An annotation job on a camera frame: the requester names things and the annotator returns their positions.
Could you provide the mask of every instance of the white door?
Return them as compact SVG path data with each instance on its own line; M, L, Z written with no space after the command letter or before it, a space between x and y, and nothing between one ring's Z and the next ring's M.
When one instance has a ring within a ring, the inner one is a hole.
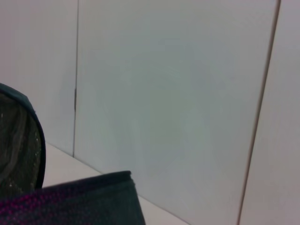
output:
M46 141L73 154L76 0L0 0L0 83L25 94Z
M300 223L299 11L281 2L241 225Z
M75 157L236 224L274 0L80 0Z

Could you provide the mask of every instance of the white wall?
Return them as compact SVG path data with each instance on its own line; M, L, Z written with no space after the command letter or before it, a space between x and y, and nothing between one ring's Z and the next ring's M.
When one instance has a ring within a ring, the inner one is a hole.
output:
M299 12L281 1L241 225L300 223Z
M28 96L46 141L73 150L76 0L0 1L0 82Z
M75 157L236 224L275 0L81 0Z

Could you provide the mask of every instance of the door hinge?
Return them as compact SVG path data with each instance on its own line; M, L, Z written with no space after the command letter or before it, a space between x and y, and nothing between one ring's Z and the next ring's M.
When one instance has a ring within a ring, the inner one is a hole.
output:
M77 99L77 88L74 91L74 111L76 112L76 99Z

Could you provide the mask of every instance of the white floor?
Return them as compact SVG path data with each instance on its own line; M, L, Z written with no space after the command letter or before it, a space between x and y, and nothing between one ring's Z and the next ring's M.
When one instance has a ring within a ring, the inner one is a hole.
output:
M99 172L46 144L46 170L43 187L100 175ZM187 225L187 223L139 197L147 225Z

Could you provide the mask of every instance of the black fabric edge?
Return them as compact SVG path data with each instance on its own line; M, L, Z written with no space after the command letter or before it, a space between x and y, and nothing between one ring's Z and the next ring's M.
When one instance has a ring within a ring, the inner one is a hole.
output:
M45 168L46 168L46 143L45 143L45 136L44 136L44 132L43 132L41 123L39 122L38 116L35 114L34 110L32 108L29 108L23 101L19 100L16 96L11 95L8 92L5 92L4 90L0 89L0 93L8 96L9 98L11 98L14 101L16 101L17 103L19 103L24 109L26 109L26 111L32 116L32 118L37 123L37 128L38 128L38 131L39 131L39 134L40 134L40 137L41 137L41 159L40 159L40 164L39 164L39 170L38 170L38 174L37 174L37 182L36 182L35 189L40 189L43 186L44 176L45 176Z

